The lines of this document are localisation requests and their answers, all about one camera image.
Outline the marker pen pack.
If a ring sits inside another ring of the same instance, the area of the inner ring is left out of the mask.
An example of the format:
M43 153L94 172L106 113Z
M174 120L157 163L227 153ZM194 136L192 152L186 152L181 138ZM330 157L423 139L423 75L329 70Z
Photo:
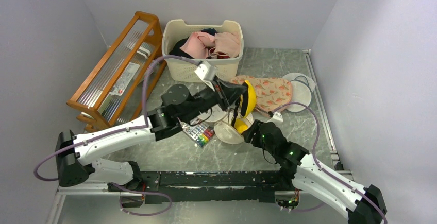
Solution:
M214 129L205 123L196 126L182 123L182 130L199 147L204 147L215 135Z

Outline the floral pink laundry bag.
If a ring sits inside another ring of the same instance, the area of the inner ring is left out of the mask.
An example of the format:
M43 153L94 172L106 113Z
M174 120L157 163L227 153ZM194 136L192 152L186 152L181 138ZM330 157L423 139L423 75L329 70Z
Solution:
M256 93L255 108L259 112L268 113L283 111L292 98L292 85L284 79L278 77L256 78L248 75L232 77L230 82L242 84L248 80Z

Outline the pink bra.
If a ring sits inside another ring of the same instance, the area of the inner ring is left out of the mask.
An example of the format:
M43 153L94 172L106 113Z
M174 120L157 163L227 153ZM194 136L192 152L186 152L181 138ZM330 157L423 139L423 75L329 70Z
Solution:
M215 47L209 49L209 58L216 54L225 54L230 58L240 55L241 39L236 33L221 32L215 35Z

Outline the yellow black item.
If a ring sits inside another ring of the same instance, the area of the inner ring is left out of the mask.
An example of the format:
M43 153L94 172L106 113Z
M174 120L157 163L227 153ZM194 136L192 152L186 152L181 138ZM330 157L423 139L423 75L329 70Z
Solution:
M249 128L249 125L245 123L245 119L254 110L257 100L256 91L252 84L248 80L244 80L242 85L247 87L247 91L241 95L238 101L236 101L231 119L231 125L239 134L242 134Z

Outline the white mesh laundry bag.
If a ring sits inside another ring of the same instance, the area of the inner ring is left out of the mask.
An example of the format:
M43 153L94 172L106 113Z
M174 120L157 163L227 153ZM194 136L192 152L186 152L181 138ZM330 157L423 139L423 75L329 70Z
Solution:
M315 81L302 73L289 73L284 75L283 78L292 85L291 102L299 102L309 106L316 87Z

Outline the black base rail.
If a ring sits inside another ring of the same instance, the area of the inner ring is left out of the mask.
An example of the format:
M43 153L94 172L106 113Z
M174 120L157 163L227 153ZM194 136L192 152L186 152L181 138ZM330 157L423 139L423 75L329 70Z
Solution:
M280 171L143 171L135 191L145 190L144 204L256 200L274 203L293 196L295 187Z

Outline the dark navy garment in basket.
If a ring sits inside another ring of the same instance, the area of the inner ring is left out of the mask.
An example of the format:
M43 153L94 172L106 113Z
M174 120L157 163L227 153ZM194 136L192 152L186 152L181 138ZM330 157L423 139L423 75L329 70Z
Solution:
M214 28L206 28L201 31L192 32L187 38L178 41L170 55L181 56L189 59L207 59L209 49L215 47Z

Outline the beige mesh laundry bag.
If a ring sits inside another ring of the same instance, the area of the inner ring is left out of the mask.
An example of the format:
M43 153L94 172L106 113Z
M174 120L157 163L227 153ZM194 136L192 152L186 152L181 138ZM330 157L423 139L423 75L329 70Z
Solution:
M245 118L238 115L235 123L238 129L236 129L231 125L232 115L233 111L230 113L225 112L216 105L212 110L200 114L197 119L212 124L215 134L220 141L233 145L240 144L244 142L243 135L239 133L239 130L242 130L242 128L240 128L241 125L244 124L243 128L249 128L254 122L254 117L251 113Z

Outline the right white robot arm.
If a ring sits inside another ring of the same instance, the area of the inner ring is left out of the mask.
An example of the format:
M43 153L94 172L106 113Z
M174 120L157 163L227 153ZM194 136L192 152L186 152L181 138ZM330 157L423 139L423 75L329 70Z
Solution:
M363 186L324 165L306 148L289 142L273 122L256 120L242 136L280 165L278 184L282 189L294 187L311 194L348 223L387 223L387 209L378 187Z

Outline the pink garment in basket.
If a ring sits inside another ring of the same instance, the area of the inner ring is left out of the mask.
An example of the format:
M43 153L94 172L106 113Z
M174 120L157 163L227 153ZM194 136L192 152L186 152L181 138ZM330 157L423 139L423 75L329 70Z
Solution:
M193 32L180 49L193 59L206 59L209 48L215 47L215 36L206 32Z

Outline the papers on shelf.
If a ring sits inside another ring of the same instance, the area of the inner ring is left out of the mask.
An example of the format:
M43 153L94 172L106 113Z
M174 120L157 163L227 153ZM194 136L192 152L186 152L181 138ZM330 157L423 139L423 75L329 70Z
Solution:
M146 60L149 58L154 50L154 46L143 42L137 52L134 54L131 61L118 78L117 82L112 87L109 95L123 96L126 90L133 84L137 78L141 67L144 66Z

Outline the orange wooden shelf rack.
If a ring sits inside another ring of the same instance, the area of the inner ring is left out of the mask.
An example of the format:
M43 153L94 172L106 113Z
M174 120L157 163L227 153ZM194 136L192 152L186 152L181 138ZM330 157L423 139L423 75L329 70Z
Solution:
M141 83L150 64L162 55L161 40L162 31L158 17L137 11L67 101L69 107L80 111L77 119L85 124L86 132L104 130L135 119L141 114ZM124 95L110 96L112 87L143 42L153 45L153 52Z

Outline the red garment in basket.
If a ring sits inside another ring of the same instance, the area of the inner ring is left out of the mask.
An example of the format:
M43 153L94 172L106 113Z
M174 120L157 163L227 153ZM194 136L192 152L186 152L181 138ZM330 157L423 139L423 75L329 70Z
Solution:
M211 56L212 59L229 59L230 57L225 54L216 54Z

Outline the aluminium frame rail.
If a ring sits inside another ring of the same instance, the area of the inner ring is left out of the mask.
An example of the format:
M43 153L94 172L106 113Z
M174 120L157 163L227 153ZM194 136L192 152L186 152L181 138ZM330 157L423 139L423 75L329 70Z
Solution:
M130 189L124 191L114 184L109 182L98 181L85 181L79 185L72 185L68 182L66 186L61 186L60 193L64 195L119 195L122 207L124 208L139 208L144 204L145 196L148 194L145 190L135 191ZM295 188L293 196L280 195L276 197L276 202L272 203L282 210L289 212L300 212L298 209L298 203L300 197L298 194L299 189Z

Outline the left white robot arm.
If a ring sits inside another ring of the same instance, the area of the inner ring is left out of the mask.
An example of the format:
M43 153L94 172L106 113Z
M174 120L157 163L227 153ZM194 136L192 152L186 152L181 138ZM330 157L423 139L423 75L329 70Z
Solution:
M134 162L103 161L110 153L174 136L189 123L215 106L226 111L242 96L247 96L247 84L222 81L217 77L213 87L205 87L192 95L183 84L171 86L161 95L161 106L128 123L99 132L75 135L71 130L61 132L55 156L58 183L71 187L87 180L114 182L130 191L143 183L139 167Z

